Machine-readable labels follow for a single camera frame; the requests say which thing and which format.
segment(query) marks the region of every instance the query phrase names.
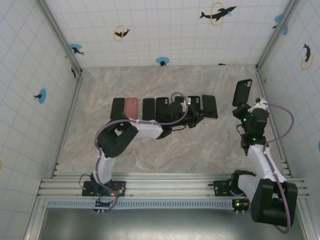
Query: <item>blue circle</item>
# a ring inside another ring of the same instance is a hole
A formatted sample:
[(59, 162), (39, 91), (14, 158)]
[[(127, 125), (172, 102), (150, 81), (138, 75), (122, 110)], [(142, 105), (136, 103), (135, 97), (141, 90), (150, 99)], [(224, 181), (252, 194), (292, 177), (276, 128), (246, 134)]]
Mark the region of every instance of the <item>blue circle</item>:
[(283, 35), (287, 35), (287, 33), (288, 33), (288, 27), (285, 28)]
[(82, 49), (82, 46), (77, 43), (71, 43), (69, 44), (70, 48), (77, 48), (77, 49)]
[(276, 23), (279, 23), (279, 22), (281, 21), (281, 19), (282, 19), (282, 16), (283, 16), (282, 14), (276, 16), (276, 17), (274, 18), (274, 21), (275, 21)]
[(41, 96), (41, 97), (38, 97), (38, 102), (39, 102), (40, 104), (43, 104), (43, 103), (45, 102), (45, 100), (46, 100), (47, 91), (46, 91), (44, 88), (42, 88), (42, 89), (40, 90), (39, 94), (41, 94), (42, 96)]
[(165, 57), (165, 56), (161, 56), (161, 57), (158, 57), (156, 60), (155, 60), (158, 64), (160, 64), (161, 62), (165, 62), (165, 64), (168, 64), (170, 59)]

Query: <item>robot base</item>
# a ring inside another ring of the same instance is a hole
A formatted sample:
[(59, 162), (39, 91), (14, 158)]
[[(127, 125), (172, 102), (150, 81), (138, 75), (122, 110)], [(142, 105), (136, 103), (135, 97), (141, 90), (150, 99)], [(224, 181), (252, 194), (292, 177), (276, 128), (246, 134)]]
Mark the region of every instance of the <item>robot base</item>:
[(245, 193), (238, 187), (238, 179), (240, 175), (251, 175), (255, 174), (251, 171), (235, 170), (228, 180), (216, 180), (209, 186), (214, 187), (214, 194), (217, 197), (245, 197)]
[[(91, 174), (91, 180), (83, 183), (82, 196), (84, 197), (97, 197), (97, 196), (114, 196), (112, 192), (109, 192), (104, 187), (100, 186), (96, 182), (95, 178)], [(125, 181), (109, 181), (105, 184), (106, 187), (113, 190), (118, 197), (124, 197), (126, 192)]]

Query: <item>pink phone case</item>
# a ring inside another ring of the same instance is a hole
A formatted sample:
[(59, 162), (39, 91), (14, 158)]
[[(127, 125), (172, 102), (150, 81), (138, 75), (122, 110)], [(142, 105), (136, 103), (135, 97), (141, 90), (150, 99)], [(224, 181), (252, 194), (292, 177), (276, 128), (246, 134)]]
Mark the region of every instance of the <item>pink phone case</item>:
[(131, 119), (138, 119), (138, 98), (130, 97), (124, 101), (124, 114)]

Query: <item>metal rail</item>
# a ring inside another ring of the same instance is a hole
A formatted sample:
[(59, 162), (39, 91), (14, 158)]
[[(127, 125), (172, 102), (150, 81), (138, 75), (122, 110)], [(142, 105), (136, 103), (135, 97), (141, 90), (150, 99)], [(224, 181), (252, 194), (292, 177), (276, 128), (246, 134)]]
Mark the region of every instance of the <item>metal rail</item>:
[[(96, 199), (82, 196), (84, 181), (88, 176), (66, 174), (54, 179), (43, 179), (38, 198)], [(235, 199), (239, 197), (215, 196), (214, 188), (208, 186), (215, 180), (227, 180), (230, 174), (113, 174), (115, 181), (126, 181), (126, 192), (122, 199)], [(298, 187), (298, 197), (308, 198), (309, 193), (302, 178), (288, 178)]]
[(79, 91), (80, 91), (82, 80), (83, 80), (83, 76), (81, 75), (81, 76), (79, 76), (79, 79), (76, 82), (76, 85), (75, 85), (73, 93), (72, 93), (72, 99), (71, 99), (71, 102), (70, 102), (70, 105), (69, 105), (69, 108), (68, 108), (68, 115), (65, 118), (65, 123), (64, 123), (63, 130), (62, 130), (62, 135), (61, 135), (61, 137), (59, 139), (59, 145), (58, 145), (58, 148), (57, 148), (57, 150), (55, 152), (55, 155), (54, 155), (54, 162), (53, 162), (53, 164), (52, 164), (52, 166), (50, 168), (52, 177), (54, 176), (55, 171), (57, 170), (56, 169), (57, 163), (58, 163), (58, 160), (59, 160), (59, 158), (60, 158), (60, 156), (62, 154), (64, 146), (65, 146), (65, 142), (66, 142), (66, 138), (67, 138), (67, 135), (68, 135), (69, 126), (70, 126), (70, 123), (71, 123), (72, 115), (74, 114), (74, 110), (75, 110), (75, 106), (76, 106), (77, 98), (78, 98), (78, 95), (79, 95)]
[[(262, 96), (263, 96), (264, 99), (267, 100), (267, 102), (269, 102), (269, 98), (267, 96), (267, 92), (266, 92), (266, 89), (265, 89), (265, 86), (264, 86), (264, 83), (262, 81), (260, 73), (258, 71), (256, 71), (255, 74), (256, 74), (256, 78), (257, 78), (257, 81), (258, 81)], [(270, 118), (269, 119), (270, 119), (270, 125), (271, 125), (271, 128), (272, 128), (272, 132), (273, 132), (274, 137), (277, 138), (277, 137), (280, 136), (280, 133), (279, 133), (279, 130), (277, 128), (276, 120), (275, 120), (275, 117), (274, 117), (275, 115), (273, 113), (272, 107), (269, 107), (268, 111), (270, 112)], [(276, 146), (278, 148), (278, 151), (279, 151), (279, 154), (280, 154), (280, 158), (281, 158), (281, 167), (282, 167), (282, 171), (281, 172), (283, 173), (283, 170), (284, 170), (285, 173), (288, 174), (290, 176), (290, 178), (292, 178), (293, 176), (292, 176), (291, 171), (290, 171), (290, 166), (288, 165), (288, 162), (287, 162), (287, 155), (286, 155), (286, 151), (285, 151), (283, 142), (280, 139), (280, 140), (276, 141), (275, 143), (276, 143)]]
[(43, 17), (47, 20), (51, 30), (53, 31), (55, 37), (57, 38), (58, 42), (60, 43), (66, 57), (69, 59), (72, 69), (77, 73), (78, 76), (81, 75), (81, 67), (75, 57), (75, 54), (69, 47), (69, 44), (63, 35), (62, 31), (60, 30), (54, 16), (52, 15), (47, 3), (45, 0), (35, 0), (35, 3), (40, 8)]
[(289, 4), (286, 7), (286, 9), (282, 15), (281, 21), (276, 26), (274, 34), (272, 35), (271, 39), (269, 40), (265, 49), (263, 50), (262, 56), (257, 64), (259, 69), (262, 69), (262, 67), (266, 63), (269, 55), (271, 54), (271, 52), (274, 49), (274, 47), (276, 46), (279, 38), (281, 37), (284, 30), (286, 29), (288, 22), (289, 22), (291, 16), (293, 15), (293, 13), (295, 12), (295, 9), (297, 8), (299, 2), (300, 2), (300, 0), (290, 0), (289, 1)]

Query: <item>robotic arm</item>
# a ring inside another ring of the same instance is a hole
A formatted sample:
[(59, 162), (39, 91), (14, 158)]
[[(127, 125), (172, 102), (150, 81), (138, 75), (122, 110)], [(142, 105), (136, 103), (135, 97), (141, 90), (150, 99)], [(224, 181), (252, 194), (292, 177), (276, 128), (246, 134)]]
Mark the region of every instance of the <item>robotic arm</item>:
[(97, 171), (93, 172), (95, 181), (99, 182), (97, 173), (102, 184), (106, 184), (112, 179), (112, 169), (116, 157), (123, 153), (133, 139), (163, 139), (172, 133), (173, 127), (188, 126), (194, 128), (201, 122), (204, 119), (204, 112), (190, 104), (189, 98), (186, 101), (183, 103), (172, 102), (167, 111), (160, 117), (159, 122), (128, 119), (124, 114), (112, 119), (110, 123), (117, 120), (119, 120), (119, 123), (106, 127), (97, 136), (97, 145), (103, 154), (97, 166)]
[(270, 155), (269, 142), (263, 136), (269, 117), (268, 105), (264, 99), (257, 98), (253, 107), (242, 103), (232, 111), (241, 121), (244, 129), (241, 147), (252, 161), (256, 174), (235, 171), (230, 179), (230, 191), (244, 192), (248, 197), (253, 221), (287, 227), (286, 231), (277, 227), (287, 233), (294, 221), (298, 188), (282, 176)]

